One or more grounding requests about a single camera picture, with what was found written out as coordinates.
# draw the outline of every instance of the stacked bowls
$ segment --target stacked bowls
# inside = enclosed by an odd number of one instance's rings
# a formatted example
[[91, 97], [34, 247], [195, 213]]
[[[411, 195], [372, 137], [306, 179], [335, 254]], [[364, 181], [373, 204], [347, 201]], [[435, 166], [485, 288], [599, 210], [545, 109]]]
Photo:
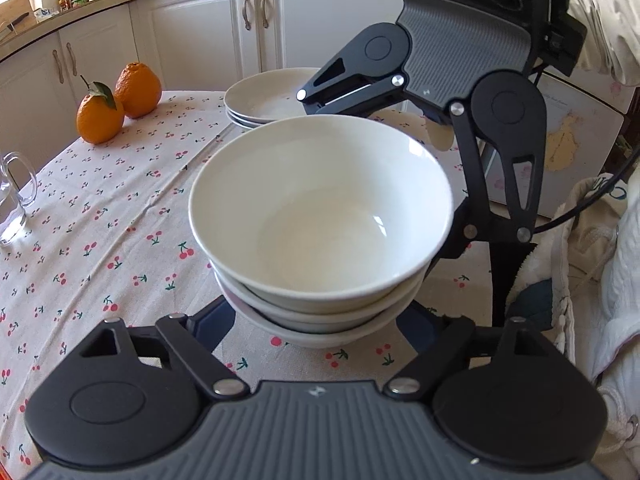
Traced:
[[225, 93], [226, 116], [245, 130], [304, 116], [305, 109], [296, 93], [317, 71], [317, 68], [283, 68], [242, 79]]
[[343, 345], [393, 321], [449, 232], [451, 189], [417, 141], [350, 116], [264, 124], [191, 189], [191, 229], [235, 310], [284, 341]]

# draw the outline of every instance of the glass handle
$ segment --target glass handle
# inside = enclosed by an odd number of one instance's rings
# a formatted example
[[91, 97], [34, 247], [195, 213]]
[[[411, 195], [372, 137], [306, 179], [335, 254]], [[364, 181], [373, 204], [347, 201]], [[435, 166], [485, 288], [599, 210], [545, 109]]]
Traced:
[[[27, 168], [27, 171], [29, 171], [29, 175], [31, 175], [31, 194], [26, 198], [20, 194], [20, 187], [15, 181], [14, 176], [11, 174], [11, 171], [8, 170], [9, 164], [14, 160], [19, 160], [24, 165], [24, 167]], [[15, 189], [18, 192], [18, 196], [20, 197], [20, 203], [22, 204], [23, 207], [27, 207], [34, 200], [36, 200], [36, 195], [38, 193], [38, 177], [36, 176], [36, 172], [33, 169], [33, 166], [31, 165], [29, 160], [19, 152], [11, 152], [5, 155], [4, 163], [7, 166], [7, 171], [9, 171], [8, 177], [14, 183]]]

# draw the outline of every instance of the table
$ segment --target table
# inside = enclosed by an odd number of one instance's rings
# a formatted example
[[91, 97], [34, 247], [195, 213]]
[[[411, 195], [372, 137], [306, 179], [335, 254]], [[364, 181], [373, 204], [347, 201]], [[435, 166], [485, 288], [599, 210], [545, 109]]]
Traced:
[[[14, 480], [40, 461], [24, 427], [30, 395], [96, 324], [120, 316], [150, 325], [171, 312], [194, 314], [219, 296], [187, 204], [203, 163], [242, 134], [222, 99], [222, 92], [164, 92], [154, 112], [127, 120], [110, 142], [76, 140], [38, 174], [25, 231], [0, 248], [0, 463]], [[426, 138], [413, 114], [374, 119]], [[457, 147], [434, 154], [459, 204], [465, 183]], [[471, 243], [460, 259], [436, 266], [417, 299], [489, 325], [489, 272], [488, 245]], [[214, 355], [255, 387], [260, 379], [383, 383], [415, 352], [395, 324], [343, 348], [310, 350], [237, 316]]]

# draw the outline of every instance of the stacked plates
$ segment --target stacked plates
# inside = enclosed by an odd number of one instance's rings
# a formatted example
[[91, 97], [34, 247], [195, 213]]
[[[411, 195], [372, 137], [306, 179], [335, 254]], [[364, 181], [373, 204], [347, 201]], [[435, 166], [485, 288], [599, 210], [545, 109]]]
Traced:
[[308, 348], [393, 321], [452, 216], [449, 181], [419, 142], [351, 116], [273, 121], [239, 136], [204, 165], [189, 200], [191, 229], [231, 306]]
[[226, 115], [245, 130], [304, 116], [305, 109], [296, 94], [317, 71], [317, 68], [284, 68], [242, 79], [225, 93]]

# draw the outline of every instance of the bowl rim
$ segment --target bowl rim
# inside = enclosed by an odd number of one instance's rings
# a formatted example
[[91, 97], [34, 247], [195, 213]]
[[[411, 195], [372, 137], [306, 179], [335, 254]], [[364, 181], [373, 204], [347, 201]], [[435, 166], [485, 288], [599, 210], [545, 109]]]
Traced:
[[[327, 118], [330, 118], [331, 120], [336, 120], [336, 118], [339, 118], [338, 120], [348, 120], [348, 121], [356, 121], [356, 122], [362, 122], [362, 121], [372, 122], [376, 125], [376, 127], [383, 126], [384, 128], [388, 128], [389, 133], [391, 135], [402, 136], [405, 139], [409, 140], [410, 142], [414, 142], [417, 145], [417, 147], [420, 147], [420, 149], [423, 150], [423, 152], [426, 154], [426, 158], [429, 159], [429, 161], [434, 165], [434, 167], [436, 168], [436, 171], [440, 173], [440, 176], [442, 177], [443, 182], [446, 183], [445, 194], [447, 195], [448, 200], [446, 200], [447, 211], [446, 211], [446, 217], [444, 222], [443, 235], [440, 237], [440, 240], [438, 241], [438, 243], [434, 245], [431, 251], [426, 253], [413, 266], [405, 269], [404, 272], [395, 274], [392, 277], [387, 278], [386, 280], [377, 280], [374, 283], [369, 283], [367, 285], [359, 285], [356, 287], [347, 288], [339, 291], [333, 290], [333, 291], [324, 291], [324, 292], [306, 292], [306, 291], [299, 291], [299, 290], [291, 290], [291, 289], [283, 288], [280, 286], [268, 285], [267, 283], [259, 282], [248, 276], [243, 276], [239, 272], [235, 272], [235, 270], [225, 265], [224, 262], [222, 262], [209, 250], [206, 243], [204, 243], [203, 239], [198, 234], [198, 230], [194, 225], [194, 213], [193, 213], [194, 194], [195, 194], [195, 191], [198, 189], [198, 184], [203, 179], [204, 173], [206, 172], [209, 165], [212, 164], [212, 161], [214, 161], [216, 156], [219, 156], [220, 153], [223, 153], [225, 150], [228, 150], [229, 147], [236, 142], [246, 142], [246, 140], [250, 137], [260, 136], [260, 135], [263, 136], [265, 128], [268, 128], [268, 130], [272, 130], [275, 125], [282, 122], [290, 123], [290, 122], [309, 121], [309, 120], [326, 120]], [[356, 117], [356, 116], [337, 116], [332, 114], [315, 114], [310, 116], [300, 116], [300, 117], [293, 117], [289, 119], [282, 119], [279, 121], [273, 121], [271, 123], [262, 124], [261, 126], [258, 126], [257, 128], [254, 128], [253, 130], [245, 132], [244, 134], [236, 137], [227, 145], [222, 146], [220, 149], [218, 149], [213, 154], [213, 156], [203, 165], [203, 167], [200, 168], [200, 171], [198, 172], [195, 180], [193, 181], [193, 184], [191, 185], [191, 190], [189, 192], [188, 215], [189, 215], [189, 224], [191, 227], [191, 232], [193, 234], [193, 237], [197, 241], [198, 245], [200, 246], [200, 248], [205, 252], [209, 260], [213, 263], [213, 265], [216, 268], [222, 269], [222, 271], [225, 274], [228, 274], [229, 276], [233, 277], [238, 282], [249, 285], [251, 288], [254, 288], [256, 290], [261, 290], [269, 294], [274, 294], [276, 296], [283, 296], [284, 298], [289, 298], [293, 300], [339, 301], [339, 300], [352, 300], [354, 298], [359, 298], [361, 296], [368, 296], [370, 294], [375, 294], [377, 292], [380, 292], [381, 290], [385, 290], [386, 288], [391, 288], [397, 285], [398, 283], [403, 282], [408, 277], [418, 272], [422, 267], [427, 265], [427, 263], [433, 259], [436, 253], [444, 245], [444, 242], [447, 239], [447, 235], [449, 234], [449, 231], [451, 229], [451, 225], [453, 222], [454, 204], [453, 204], [453, 192], [451, 190], [451, 184], [449, 183], [449, 178], [447, 177], [447, 174], [442, 169], [442, 166], [437, 161], [437, 159], [427, 149], [425, 149], [425, 147], [421, 145], [417, 140], [412, 139], [407, 134], [402, 133], [401, 131], [393, 128], [392, 126], [388, 126], [386, 124], [378, 123], [375, 121], [369, 121], [366, 118]]]
[[[222, 290], [222, 284], [218, 283], [218, 285], [220, 286], [220, 290]], [[228, 301], [232, 309], [243, 316], [249, 323], [269, 333], [270, 335], [278, 336], [283, 341], [287, 341], [292, 343], [293, 345], [302, 346], [304, 348], [331, 348], [333, 346], [340, 346], [347, 344], [348, 342], [357, 341], [358, 339], [375, 333], [388, 324], [392, 323], [393, 320], [400, 316], [400, 314], [402, 314], [406, 310], [411, 302], [415, 300], [415, 297], [418, 294], [418, 291], [420, 291], [421, 286], [421, 283], [415, 285], [414, 288], [407, 292], [407, 294], [403, 296], [397, 303], [393, 304], [388, 309], [383, 310], [382, 312], [380, 312], [380, 314], [377, 314], [367, 322], [354, 328], [343, 330], [342, 332], [333, 332], [329, 334], [311, 334], [284, 328], [274, 323], [273, 321], [266, 319], [257, 310], [252, 308], [241, 298], [238, 298], [238, 300], [240, 300], [240, 302], [242, 303], [241, 306], [234, 304], [234, 302], [232, 300], [229, 300], [229, 298], [227, 298], [226, 296], [225, 299]], [[376, 326], [376, 328], [373, 330], [371, 330], [372, 325]]]
[[[424, 274], [427, 271], [427, 266], [423, 267], [416, 274], [407, 278], [406, 280], [404, 280], [404, 282], [399, 283], [398, 286], [393, 288], [393, 290], [391, 290], [388, 294], [386, 294], [379, 300], [374, 301], [373, 303], [361, 307], [360, 309], [341, 312], [338, 314], [306, 314], [296, 310], [289, 310], [288, 308], [278, 306], [276, 304], [265, 301], [262, 298], [259, 298], [248, 288], [246, 288], [241, 282], [238, 282], [238, 280], [236, 280], [232, 276], [226, 276], [224, 271], [220, 271], [213, 264], [212, 266], [216, 276], [225, 284], [226, 288], [229, 288], [232, 293], [243, 300], [252, 309], [257, 310], [258, 312], [263, 312], [268, 316], [279, 316], [288, 321], [297, 321], [309, 324], [340, 323], [355, 321], [357, 319], [369, 316], [376, 316], [383, 310], [390, 308], [398, 301], [400, 301], [405, 294], [407, 294], [410, 290], [412, 290], [412, 288], [414, 288], [418, 281], [422, 282], [424, 279]], [[251, 298], [251, 301], [243, 298], [241, 294]]]

